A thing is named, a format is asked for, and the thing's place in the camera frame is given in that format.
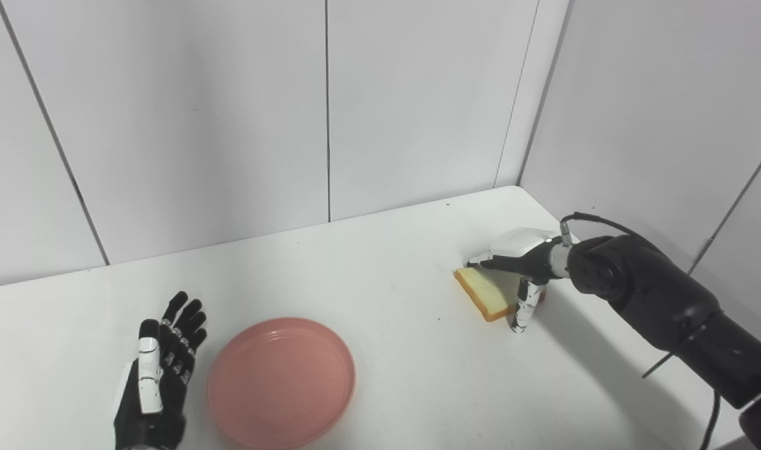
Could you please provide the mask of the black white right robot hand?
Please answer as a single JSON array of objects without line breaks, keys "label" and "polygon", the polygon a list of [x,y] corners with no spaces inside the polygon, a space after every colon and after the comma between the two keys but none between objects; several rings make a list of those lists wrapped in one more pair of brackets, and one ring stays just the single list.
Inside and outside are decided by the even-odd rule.
[{"label": "black white right robot hand", "polygon": [[551,231],[518,228],[492,242],[490,250],[471,258],[467,268],[489,269],[518,276],[517,303],[511,329],[523,333],[552,279],[568,279],[568,255],[572,239]]}]

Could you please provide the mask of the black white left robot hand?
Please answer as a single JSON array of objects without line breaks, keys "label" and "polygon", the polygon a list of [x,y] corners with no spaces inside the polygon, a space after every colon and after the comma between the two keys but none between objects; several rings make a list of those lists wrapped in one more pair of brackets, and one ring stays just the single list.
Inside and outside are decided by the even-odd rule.
[{"label": "black white left robot hand", "polygon": [[178,291],[162,318],[144,319],[114,417],[116,449],[176,449],[186,429],[184,404],[196,354],[208,337],[199,299]]}]

